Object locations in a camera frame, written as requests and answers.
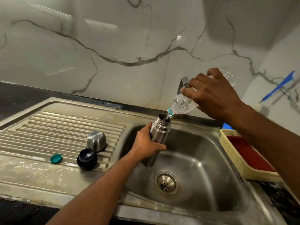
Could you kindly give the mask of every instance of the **yellow plastic basket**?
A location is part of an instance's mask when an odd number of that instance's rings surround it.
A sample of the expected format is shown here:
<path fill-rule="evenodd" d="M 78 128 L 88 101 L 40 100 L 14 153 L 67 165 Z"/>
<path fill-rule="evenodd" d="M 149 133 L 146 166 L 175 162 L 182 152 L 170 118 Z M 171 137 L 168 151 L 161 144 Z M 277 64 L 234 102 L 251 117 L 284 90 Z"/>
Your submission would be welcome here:
<path fill-rule="evenodd" d="M 253 179 L 258 181 L 280 182 L 282 178 L 277 172 L 257 170 L 249 166 L 243 157 L 238 153 L 227 136 L 241 136 L 235 130 L 221 129 L 220 144 L 231 159 L 232 163 L 243 178 Z M 266 162 L 268 162 L 255 148 L 253 148 Z"/>

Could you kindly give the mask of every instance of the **faucet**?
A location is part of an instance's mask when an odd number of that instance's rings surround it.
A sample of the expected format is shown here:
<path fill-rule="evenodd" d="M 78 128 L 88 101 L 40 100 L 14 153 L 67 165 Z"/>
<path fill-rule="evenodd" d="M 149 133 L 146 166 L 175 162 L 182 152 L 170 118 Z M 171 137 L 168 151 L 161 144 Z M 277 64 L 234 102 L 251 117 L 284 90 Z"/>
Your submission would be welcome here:
<path fill-rule="evenodd" d="M 189 80 L 186 76 L 184 76 L 181 80 L 180 80 L 180 83 L 179 83 L 179 86 L 178 86 L 178 90 L 177 90 L 177 95 L 181 94 L 180 92 L 180 89 L 181 88 L 188 88 L 188 83 L 189 83 Z"/>

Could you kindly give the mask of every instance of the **blue brush handle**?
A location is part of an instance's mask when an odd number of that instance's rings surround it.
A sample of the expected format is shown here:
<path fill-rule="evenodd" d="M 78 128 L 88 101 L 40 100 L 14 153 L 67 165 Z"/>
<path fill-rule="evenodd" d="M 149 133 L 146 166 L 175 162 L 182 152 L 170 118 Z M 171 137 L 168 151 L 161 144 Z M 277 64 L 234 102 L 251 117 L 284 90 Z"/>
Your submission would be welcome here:
<path fill-rule="evenodd" d="M 280 89 L 283 85 L 285 85 L 286 83 L 288 83 L 289 81 L 291 81 L 293 79 L 293 73 L 295 71 L 292 71 L 289 75 L 287 75 L 287 77 L 273 90 L 271 91 L 269 94 L 267 94 L 264 98 L 262 98 L 262 101 L 265 101 L 267 98 L 269 98 L 274 92 L 276 92 L 278 89 Z"/>

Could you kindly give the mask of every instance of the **drain strainer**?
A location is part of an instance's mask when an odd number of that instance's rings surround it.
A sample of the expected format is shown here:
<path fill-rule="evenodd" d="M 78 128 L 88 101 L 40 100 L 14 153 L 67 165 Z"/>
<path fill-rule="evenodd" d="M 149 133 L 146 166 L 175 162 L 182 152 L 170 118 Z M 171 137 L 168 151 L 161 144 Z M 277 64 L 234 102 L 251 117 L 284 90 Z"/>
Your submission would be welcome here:
<path fill-rule="evenodd" d="M 179 181 L 175 174 L 167 170 L 161 170 L 155 175 L 154 184 L 158 191 L 165 195 L 174 195 L 179 189 Z"/>

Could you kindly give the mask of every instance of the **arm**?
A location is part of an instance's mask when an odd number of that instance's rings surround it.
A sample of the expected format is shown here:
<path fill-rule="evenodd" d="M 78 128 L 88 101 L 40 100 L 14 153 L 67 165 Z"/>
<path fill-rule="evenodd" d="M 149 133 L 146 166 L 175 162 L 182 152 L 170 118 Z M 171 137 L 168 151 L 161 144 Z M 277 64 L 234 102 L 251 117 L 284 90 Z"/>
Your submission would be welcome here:
<path fill-rule="evenodd" d="M 47 225 L 108 224 L 134 167 L 166 146 L 150 138 L 151 122 L 137 132 L 132 149 L 114 166 L 67 203 Z"/>
<path fill-rule="evenodd" d="M 181 93 L 208 116 L 226 122 L 252 144 L 300 198 L 300 136 L 275 124 L 243 103 L 218 68 L 198 74 Z"/>

